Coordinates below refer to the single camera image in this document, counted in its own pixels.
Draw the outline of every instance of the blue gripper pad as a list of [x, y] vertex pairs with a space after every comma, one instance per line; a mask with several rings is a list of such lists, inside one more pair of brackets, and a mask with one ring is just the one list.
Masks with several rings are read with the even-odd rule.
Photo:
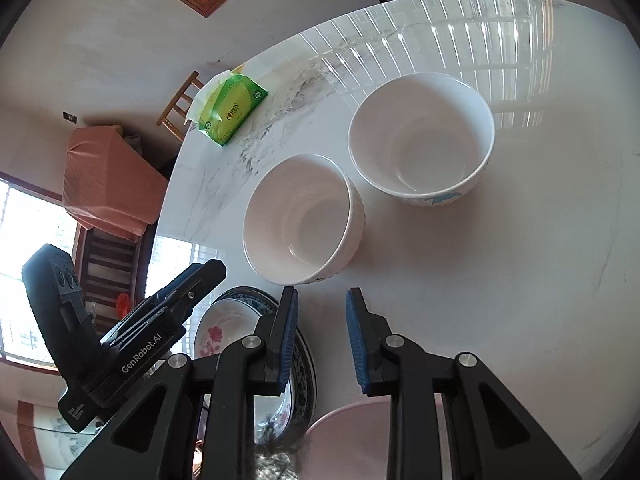
[[289, 382], [289, 373], [291, 372], [291, 360], [293, 358], [293, 347], [296, 343], [296, 328], [298, 327], [298, 292], [293, 291], [289, 312], [287, 313], [287, 322], [284, 328], [284, 336], [282, 337], [282, 348], [280, 349], [280, 373], [278, 375], [278, 387], [280, 393], [284, 393], [284, 389]]
[[362, 387], [362, 393], [369, 393], [371, 381], [369, 379], [369, 369], [367, 368], [367, 349], [360, 329], [360, 321], [356, 313], [356, 307], [351, 291], [347, 292], [346, 299], [347, 329], [349, 330], [349, 341], [351, 343], [351, 354], [353, 354], [353, 366], [356, 368], [356, 378]]

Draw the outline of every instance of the covered furniture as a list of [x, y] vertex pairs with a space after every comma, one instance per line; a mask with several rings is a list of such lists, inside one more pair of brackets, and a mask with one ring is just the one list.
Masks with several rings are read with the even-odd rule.
[[137, 242], [158, 220], [166, 186], [116, 128], [90, 126], [71, 134], [62, 202], [86, 229]]

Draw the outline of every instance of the pink tablecloth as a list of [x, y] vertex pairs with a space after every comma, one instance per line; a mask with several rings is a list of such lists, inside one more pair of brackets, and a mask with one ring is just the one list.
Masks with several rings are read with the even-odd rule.
[[71, 134], [62, 202], [83, 227], [137, 242], [158, 220], [166, 186], [167, 180], [112, 126]]

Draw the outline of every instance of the triangular cutout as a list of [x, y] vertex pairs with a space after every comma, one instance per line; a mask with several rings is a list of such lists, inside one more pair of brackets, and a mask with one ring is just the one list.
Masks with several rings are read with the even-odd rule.
[[153, 389], [139, 408], [115, 431], [113, 443], [138, 453], [146, 452], [154, 435], [165, 394], [164, 386]]
[[488, 384], [480, 384], [479, 389], [484, 410], [489, 418], [489, 426], [491, 427], [491, 435], [494, 438], [495, 447], [507, 449], [516, 444], [527, 442], [531, 438], [529, 431], [507, 408], [502, 399]]

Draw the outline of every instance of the table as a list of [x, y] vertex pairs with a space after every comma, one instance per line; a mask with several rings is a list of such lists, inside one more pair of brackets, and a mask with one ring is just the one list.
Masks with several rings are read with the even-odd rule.
[[[316, 416], [362, 398], [344, 321], [345, 293], [360, 286], [370, 311], [425, 350], [480, 356], [584, 478], [599, 478], [640, 408], [640, 52], [624, 25], [561, 0], [398, 0], [310, 28], [242, 71], [270, 95], [224, 148], [187, 134], [159, 243], [221, 258], [215, 293], [279, 297], [245, 259], [244, 210], [283, 158], [327, 155], [367, 224], [343, 272], [298, 287]], [[358, 104], [424, 71], [478, 88], [497, 127], [478, 186], [440, 208], [375, 190], [347, 151]]]

